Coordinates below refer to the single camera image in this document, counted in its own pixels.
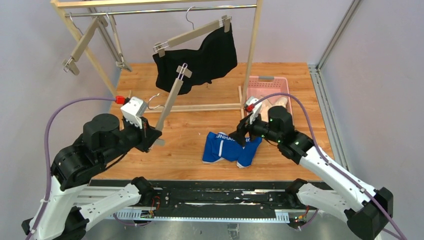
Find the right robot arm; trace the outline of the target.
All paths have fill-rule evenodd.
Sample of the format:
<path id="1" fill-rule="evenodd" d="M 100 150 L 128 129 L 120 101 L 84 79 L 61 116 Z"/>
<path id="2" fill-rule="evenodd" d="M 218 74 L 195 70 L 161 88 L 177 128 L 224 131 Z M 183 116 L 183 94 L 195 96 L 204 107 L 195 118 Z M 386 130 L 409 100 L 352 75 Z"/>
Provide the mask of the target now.
<path id="1" fill-rule="evenodd" d="M 363 182 L 328 157 L 311 137 L 295 129 L 292 115 L 285 107 L 271 107 L 267 121 L 263 121 L 260 114 L 250 113 L 229 136 L 244 147 L 246 135 L 276 143 L 284 157 L 310 170 L 331 187 L 334 193 L 298 178 L 286 192 L 298 203 L 345 222 L 361 240 L 374 240 L 392 219 L 392 192 Z"/>

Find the blue underwear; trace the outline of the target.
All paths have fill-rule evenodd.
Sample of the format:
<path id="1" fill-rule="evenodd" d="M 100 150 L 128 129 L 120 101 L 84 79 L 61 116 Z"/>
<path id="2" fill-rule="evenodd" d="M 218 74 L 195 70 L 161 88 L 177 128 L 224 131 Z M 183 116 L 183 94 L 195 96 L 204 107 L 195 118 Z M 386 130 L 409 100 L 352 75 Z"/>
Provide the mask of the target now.
<path id="1" fill-rule="evenodd" d="M 250 167 L 253 163 L 258 147 L 262 143 L 260 137 L 245 138 L 245 146 L 238 144 L 224 132 L 209 132 L 202 155 L 202 162 L 213 164 L 221 160 L 235 162 L 238 168 Z"/>

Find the hanger holding black underwear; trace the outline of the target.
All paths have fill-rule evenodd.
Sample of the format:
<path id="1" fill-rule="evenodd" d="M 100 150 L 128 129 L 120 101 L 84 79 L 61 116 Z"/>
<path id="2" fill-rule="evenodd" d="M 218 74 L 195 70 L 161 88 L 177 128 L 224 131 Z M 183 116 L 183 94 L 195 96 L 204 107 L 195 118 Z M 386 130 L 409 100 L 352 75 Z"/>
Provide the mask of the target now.
<path id="1" fill-rule="evenodd" d="M 183 43 L 186 43 L 190 40 L 193 40 L 195 38 L 198 38 L 200 36 L 203 36 L 205 34 L 211 33 L 215 30 L 218 30 L 221 27 L 224 27 L 224 32 L 227 33 L 230 30 L 232 17 L 228 15 L 223 15 L 221 19 L 211 21 L 205 25 L 202 25 L 200 27 L 195 27 L 194 23 L 189 20 L 188 13 L 190 10 L 194 10 L 195 6 L 191 6 L 187 9 L 185 13 L 185 19 L 187 22 L 191 23 L 192 30 L 184 32 L 180 35 L 177 35 L 175 37 L 169 38 L 165 42 L 157 42 L 153 50 L 158 53 L 159 57 L 163 57 L 165 53 L 166 48 L 173 48 L 178 45 L 181 45 Z"/>

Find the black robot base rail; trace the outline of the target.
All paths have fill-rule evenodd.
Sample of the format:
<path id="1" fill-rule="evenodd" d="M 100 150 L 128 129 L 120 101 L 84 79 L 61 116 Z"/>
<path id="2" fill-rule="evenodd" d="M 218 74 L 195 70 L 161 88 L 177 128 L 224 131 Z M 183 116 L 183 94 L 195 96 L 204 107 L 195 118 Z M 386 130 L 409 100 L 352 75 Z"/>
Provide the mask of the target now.
<path id="1" fill-rule="evenodd" d="M 315 208 L 288 193 L 288 181 L 152 180 L 152 189 L 130 207 L 137 223 L 152 220 L 283 223 L 296 228 Z"/>

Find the black underwear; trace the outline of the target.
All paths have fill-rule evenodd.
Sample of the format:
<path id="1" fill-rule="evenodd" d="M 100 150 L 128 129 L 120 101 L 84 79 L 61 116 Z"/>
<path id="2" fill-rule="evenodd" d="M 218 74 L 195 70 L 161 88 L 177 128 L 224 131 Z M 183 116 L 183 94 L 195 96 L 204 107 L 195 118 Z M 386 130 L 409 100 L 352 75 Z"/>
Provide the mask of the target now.
<path id="1" fill-rule="evenodd" d="M 183 78 L 179 95 L 188 94 L 193 86 L 211 84 L 212 80 L 225 77 L 238 65 L 233 29 L 225 32 L 224 27 L 208 34 L 199 49 L 169 50 L 162 57 L 157 53 L 152 57 L 157 67 L 155 86 L 166 92 L 179 74 L 177 68 L 187 64 L 192 75 Z"/>

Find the beige clip hanger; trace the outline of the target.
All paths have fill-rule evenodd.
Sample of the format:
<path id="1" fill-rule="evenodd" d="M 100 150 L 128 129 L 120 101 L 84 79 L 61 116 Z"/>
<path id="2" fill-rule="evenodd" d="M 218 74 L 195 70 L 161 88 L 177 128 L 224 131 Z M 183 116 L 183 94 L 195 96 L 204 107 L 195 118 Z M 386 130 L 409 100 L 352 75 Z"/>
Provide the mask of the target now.
<path id="1" fill-rule="evenodd" d="M 133 69 L 130 66 L 130 64 L 126 61 L 124 54 L 123 54 L 123 51 L 122 51 L 119 35 L 118 35 L 118 32 L 117 32 L 116 20 L 115 20 L 113 15 L 108 14 L 108 13 L 106 13 L 106 17 L 108 18 L 109 24 L 110 24 L 111 29 L 112 29 L 112 33 L 113 33 L 113 37 L 114 37 L 114 43 L 115 43 L 115 47 L 116 47 L 117 54 L 118 54 L 117 61 L 115 62 L 116 66 L 118 68 L 122 69 L 122 70 L 127 71 L 127 72 L 132 72 Z"/>

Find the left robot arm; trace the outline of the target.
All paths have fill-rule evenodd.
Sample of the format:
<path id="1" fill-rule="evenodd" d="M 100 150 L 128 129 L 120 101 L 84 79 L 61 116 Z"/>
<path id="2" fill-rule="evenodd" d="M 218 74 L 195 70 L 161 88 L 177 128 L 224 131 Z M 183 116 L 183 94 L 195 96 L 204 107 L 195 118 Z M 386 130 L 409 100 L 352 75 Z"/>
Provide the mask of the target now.
<path id="1" fill-rule="evenodd" d="M 80 240 L 104 218 L 136 204 L 150 205 L 154 188 L 142 176 L 124 189 L 88 206 L 75 206 L 80 192 L 96 175 L 105 172 L 131 149 L 148 152 L 162 135 L 141 118 L 141 127 L 110 113 L 102 113 L 83 125 L 75 142 L 61 149 L 50 168 L 51 188 L 33 218 L 21 226 L 36 240 Z"/>

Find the hanger holding blue underwear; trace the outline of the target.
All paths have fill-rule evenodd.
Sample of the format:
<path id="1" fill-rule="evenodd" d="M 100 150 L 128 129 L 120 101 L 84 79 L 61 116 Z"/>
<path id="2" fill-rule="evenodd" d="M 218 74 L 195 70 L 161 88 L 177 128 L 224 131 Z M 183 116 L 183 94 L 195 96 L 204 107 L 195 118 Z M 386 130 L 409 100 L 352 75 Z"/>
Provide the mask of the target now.
<path id="1" fill-rule="evenodd" d="M 187 63 L 183 63 L 182 66 L 178 66 L 176 71 L 178 72 L 178 75 L 174 80 L 174 83 L 172 85 L 172 88 L 169 92 L 169 95 L 167 97 L 165 104 L 164 105 L 157 105 L 155 107 L 150 107 L 151 100 L 153 98 L 159 96 L 160 95 L 159 93 L 152 96 L 147 103 L 147 109 L 150 110 L 150 111 L 155 110 L 159 107 L 162 107 L 159 119 L 158 119 L 156 126 L 155 126 L 155 129 L 158 130 L 158 131 L 161 131 L 161 132 L 164 128 L 165 119 L 171 113 L 172 107 L 174 106 L 176 98 L 177 98 L 177 96 L 180 92 L 182 85 L 183 85 L 184 76 L 186 76 L 187 78 L 190 78 L 191 75 L 192 75 L 192 72 L 190 70 L 188 70 L 188 64 Z"/>

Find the beige underwear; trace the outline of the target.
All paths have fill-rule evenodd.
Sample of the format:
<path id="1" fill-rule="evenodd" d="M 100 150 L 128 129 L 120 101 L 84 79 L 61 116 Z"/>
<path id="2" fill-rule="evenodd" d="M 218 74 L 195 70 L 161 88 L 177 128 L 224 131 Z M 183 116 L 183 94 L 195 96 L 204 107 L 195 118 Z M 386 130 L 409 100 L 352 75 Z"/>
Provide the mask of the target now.
<path id="1" fill-rule="evenodd" d="M 260 113 L 265 114 L 268 112 L 268 110 L 271 107 L 275 107 L 275 106 L 282 106 L 284 108 L 287 108 L 288 102 L 289 102 L 289 99 L 286 96 L 280 96 L 276 98 L 274 97 L 267 98 L 261 102 Z"/>

